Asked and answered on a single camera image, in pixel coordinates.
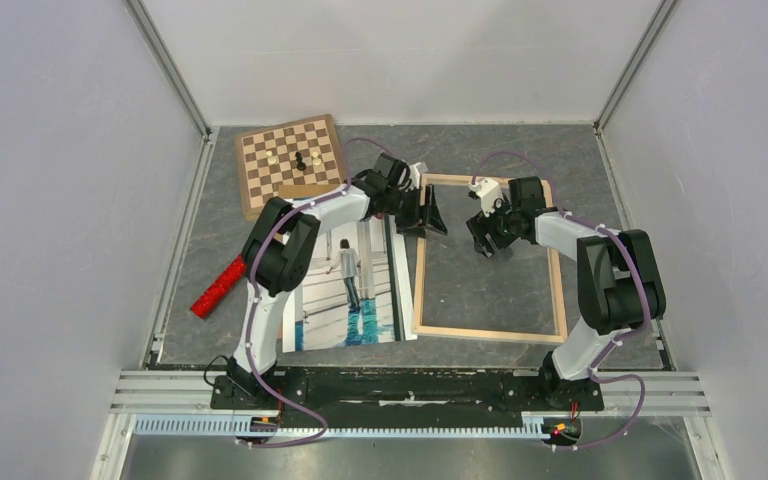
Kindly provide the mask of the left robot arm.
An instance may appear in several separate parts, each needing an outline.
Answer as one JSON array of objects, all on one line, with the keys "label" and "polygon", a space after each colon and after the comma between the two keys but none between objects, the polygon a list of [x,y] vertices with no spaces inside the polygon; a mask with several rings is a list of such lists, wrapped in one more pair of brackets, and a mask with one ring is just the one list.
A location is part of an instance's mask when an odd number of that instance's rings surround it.
[{"label": "left robot arm", "polygon": [[427,166],[387,153],[346,184],[307,200],[270,199],[242,250],[247,306],[242,336],[226,364],[236,396],[251,408],[267,405],[274,393],[264,373],[277,361],[277,337],[290,294],[302,283],[318,237],[345,224],[390,217],[399,233],[422,237],[447,228],[434,192],[421,182]]}]

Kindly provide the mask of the wooden picture frame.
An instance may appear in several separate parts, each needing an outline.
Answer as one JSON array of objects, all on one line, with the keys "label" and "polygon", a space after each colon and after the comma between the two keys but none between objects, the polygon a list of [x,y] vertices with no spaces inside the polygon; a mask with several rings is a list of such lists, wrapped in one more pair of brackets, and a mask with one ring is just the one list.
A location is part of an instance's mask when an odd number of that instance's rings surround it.
[{"label": "wooden picture frame", "polygon": [[[426,185],[465,186],[471,181],[468,175],[427,174],[423,181]],[[569,335],[569,325],[564,305],[561,262],[557,252],[544,248],[548,252],[551,298],[555,322],[553,334],[517,333],[510,331],[493,331],[480,329],[462,329],[451,327],[427,326],[423,323],[425,248],[427,238],[420,238],[416,247],[416,273],[414,275],[414,317],[411,324],[412,332],[420,337],[448,337],[468,340],[506,341],[517,343],[540,343],[559,345]]]}]

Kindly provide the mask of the printed photo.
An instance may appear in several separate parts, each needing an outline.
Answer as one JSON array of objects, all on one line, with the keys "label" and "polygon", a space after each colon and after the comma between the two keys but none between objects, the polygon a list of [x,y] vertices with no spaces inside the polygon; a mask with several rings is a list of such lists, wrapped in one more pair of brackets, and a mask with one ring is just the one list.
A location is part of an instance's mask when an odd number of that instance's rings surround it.
[{"label": "printed photo", "polygon": [[306,277],[283,313],[284,353],[412,341],[405,238],[372,218],[317,238]]}]

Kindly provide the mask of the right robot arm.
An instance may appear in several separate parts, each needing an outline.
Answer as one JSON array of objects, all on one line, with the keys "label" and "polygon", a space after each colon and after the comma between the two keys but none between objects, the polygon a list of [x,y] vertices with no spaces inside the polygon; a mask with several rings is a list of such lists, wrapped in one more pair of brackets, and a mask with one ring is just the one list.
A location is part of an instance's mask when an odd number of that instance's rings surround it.
[{"label": "right robot arm", "polygon": [[597,383],[600,364],[624,339],[663,315],[666,298],[649,237],[589,223],[546,203],[542,181],[518,178],[506,187],[470,181],[481,210],[466,223],[477,253],[490,258],[517,240],[575,261],[580,319],[547,355],[538,374],[540,400],[562,408]]}]

